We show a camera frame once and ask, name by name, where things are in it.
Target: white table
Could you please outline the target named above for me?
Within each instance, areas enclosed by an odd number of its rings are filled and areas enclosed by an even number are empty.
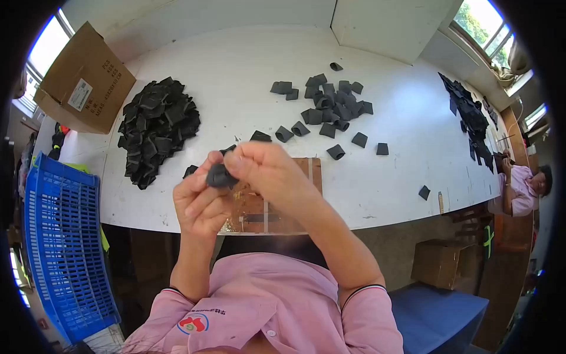
[[[334,72],[329,63],[344,70]],[[109,135],[72,133],[63,146],[61,161],[86,163],[102,175],[103,223],[179,232],[171,193],[185,169],[200,165],[211,150],[247,141],[255,130],[272,135],[293,157],[320,157],[323,194],[351,229],[375,227],[465,208],[499,195],[496,174],[470,158],[468,135],[449,110],[449,95],[438,69],[418,61],[408,66],[395,60],[338,46],[329,28],[298,26],[241,27],[178,40],[144,55],[132,73],[138,81],[125,103],[151,80],[172,76],[186,85],[201,116],[196,138],[160,166],[160,174],[146,190],[124,177],[126,150],[118,148],[121,113]],[[280,125],[290,129],[302,121],[300,113],[313,108],[304,99],[309,76],[325,73],[364,85],[358,100],[373,103],[374,115],[351,121],[349,129],[330,139],[307,126],[311,134],[283,144],[275,138]],[[292,81],[299,100],[270,93],[274,81]],[[481,99],[469,85],[467,89]],[[490,125],[493,123],[485,110]],[[488,128],[486,144],[493,150],[505,132]],[[365,149],[350,141],[357,132],[368,136]],[[376,156],[378,142],[389,144],[389,156]],[[340,144],[346,155],[334,161],[326,149]],[[427,201],[418,192],[431,190]]]

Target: blue plastic basket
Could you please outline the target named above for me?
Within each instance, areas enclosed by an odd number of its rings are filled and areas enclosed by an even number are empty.
[[[99,179],[41,153],[25,187],[25,240],[45,313],[69,343],[120,316],[99,229]]]

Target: embroidered logo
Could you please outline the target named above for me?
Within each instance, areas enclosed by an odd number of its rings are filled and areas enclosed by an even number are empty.
[[[177,327],[185,334],[207,331],[208,317],[201,313],[191,313],[189,317],[180,320]]]

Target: pink shirt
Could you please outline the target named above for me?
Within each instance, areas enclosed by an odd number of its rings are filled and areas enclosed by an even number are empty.
[[[499,189],[503,194],[507,177],[505,173],[499,173]],[[511,189],[515,191],[516,197],[511,201],[513,216],[528,215],[538,207],[538,196],[527,183],[527,178],[532,178],[533,172],[527,166],[513,166],[511,169]],[[503,212],[501,196],[490,200],[487,209],[493,214],[505,214]]]
[[[216,262],[210,295],[196,305],[178,291],[161,291],[123,351],[241,349],[261,331],[281,354],[403,353],[383,287],[358,291],[342,311],[337,291],[330,271],[312,263],[271,253],[231,255]]]

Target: cardboard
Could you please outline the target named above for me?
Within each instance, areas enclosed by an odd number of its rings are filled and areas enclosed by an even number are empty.
[[[415,245],[411,278],[437,288],[454,288],[474,276],[476,246],[457,240],[433,239]]]
[[[69,129],[108,134],[135,81],[86,22],[59,53],[33,100]]]

